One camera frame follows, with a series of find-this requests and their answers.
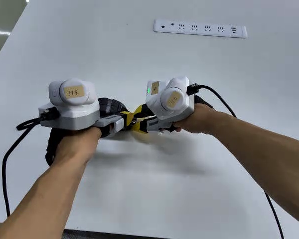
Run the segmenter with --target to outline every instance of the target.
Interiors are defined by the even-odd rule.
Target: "hand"
[[[211,134],[211,128],[215,124],[213,117],[218,112],[204,104],[195,104],[195,111],[192,115],[181,121],[173,123],[180,131],[184,129],[190,133]]]
[[[87,163],[93,156],[100,138],[101,131],[97,127],[74,131],[59,143],[55,162],[75,158],[79,162]]]

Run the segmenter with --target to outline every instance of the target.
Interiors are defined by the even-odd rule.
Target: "person's left hand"
[[[55,162],[74,159],[80,163],[87,163],[93,156],[101,131],[97,127],[74,131],[72,135],[64,137],[59,143]]]

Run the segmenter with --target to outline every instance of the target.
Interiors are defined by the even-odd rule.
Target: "black power cord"
[[[193,94],[196,94],[198,93],[199,89],[207,89],[209,91],[211,91],[212,93],[214,93],[215,96],[217,96],[217,98],[224,104],[224,106],[229,110],[229,112],[231,113],[231,115],[235,118],[236,117],[236,114],[234,113],[234,111],[230,108],[230,106],[225,102],[225,100],[220,96],[220,94],[218,94],[213,88],[209,87],[209,86],[205,86],[205,85],[198,85],[198,84],[192,84],[192,85],[189,85],[187,87],[187,94],[190,96],[190,95],[193,95]],[[265,196],[267,198],[267,201],[269,203],[269,206],[271,208],[271,210],[273,211],[273,214],[274,214],[274,217],[275,217],[275,220],[276,220],[276,223],[277,223],[277,226],[278,226],[278,229],[279,229],[279,233],[280,233],[280,237],[281,239],[284,239],[284,234],[283,234],[283,230],[281,228],[281,225],[280,225],[280,222],[279,222],[279,219],[278,219],[278,216],[277,216],[277,213],[276,213],[276,210],[274,208],[274,205],[273,203],[271,202],[271,199],[270,197],[268,196],[268,194],[264,191],[265,193]]]
[[[60,117],[60,113],[57,110],[56,107],[52,107],[49,109],[46,109],[39,118],[30,119],[27,120],[21,124],[19,124],[16,129],[17,130],[24,130],[22,135],[13,143],[13,145],[9,148],[9,150],[5,153],[2,161],[2,190],[3,190],[3,197],[4,197],[4,203],[5,203],[5,210],[6,210],[6,216],[10,216],[10,205],[9,205],[9,199],[6,189],[6,162],[10,156],[10,154],[14,151],[14,149],[19,145],[19,143],[26,137],[28,133],[38,124],[40,124],[43,120],[55,120]]]

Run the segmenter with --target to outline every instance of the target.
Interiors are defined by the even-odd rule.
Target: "forearm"
[[[40,176],[0,227],[0,239],[60,239],[86,163],[62,159]]]
[[[215,136],[255,181],[299,220],[299,141],[215,113]]]

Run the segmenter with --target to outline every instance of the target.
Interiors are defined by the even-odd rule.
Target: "electrical outlet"
[[[181,31],[185,30],[185,24],[183,23],[178,24],[178,29]]]
[[[217,31],[218,32],[224,32],[224,27],[223,26],[218,26]]]
[[[192,24],[192,25],[190,26],[190,29],[191,29],[192,31],[198,31],[198,26],[197,26],[196,24]]]
[[[210,32],[211,31],[211,26],[210,25],[205,25],[204,31]]]
[[[156,19],[155,32],[247,38],[245,26],[219,25]]]

